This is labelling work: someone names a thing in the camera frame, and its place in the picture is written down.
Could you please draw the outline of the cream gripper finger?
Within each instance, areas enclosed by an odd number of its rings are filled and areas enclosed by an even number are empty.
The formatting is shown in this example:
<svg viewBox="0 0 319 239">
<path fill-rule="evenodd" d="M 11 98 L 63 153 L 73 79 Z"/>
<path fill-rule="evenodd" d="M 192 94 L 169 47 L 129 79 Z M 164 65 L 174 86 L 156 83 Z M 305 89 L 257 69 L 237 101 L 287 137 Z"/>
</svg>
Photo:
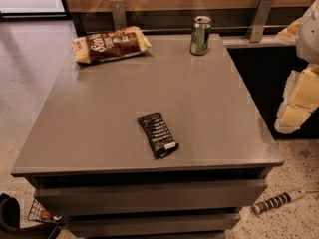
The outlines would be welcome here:
<svg viewBox="0 0 319 239">
<path fill-rule="evenodd" d="M 308 78 L 307 68 L 302 72 L 292 71 L 285 84 L 274 127 L 279 133 L 292 133 L 318 108 L 319 81 Z"/>
<path fill-rule="evenodd" d="M 292 22 L 288 27 L 277 33 L 276 39 L 284 44 L 295 44 L 301 18 Z"/>
</svg>

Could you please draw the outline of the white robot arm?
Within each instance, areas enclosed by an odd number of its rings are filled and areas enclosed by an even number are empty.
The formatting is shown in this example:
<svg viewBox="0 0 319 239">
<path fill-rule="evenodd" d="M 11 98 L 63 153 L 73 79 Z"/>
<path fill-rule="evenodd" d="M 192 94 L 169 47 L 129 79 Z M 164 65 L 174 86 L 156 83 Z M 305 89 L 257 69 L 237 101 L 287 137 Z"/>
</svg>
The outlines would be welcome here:
<svg viewBox="0 0 319 239">
<path fill-rule="evenodd" d="M 319 108 L 319 0 L 276 38 L 282 43 L 295 42 L 297 57 L 308 62 L 301 72 L 291 71 L 277 111 L 275 130 L 290 134 Z"/>
</svg>

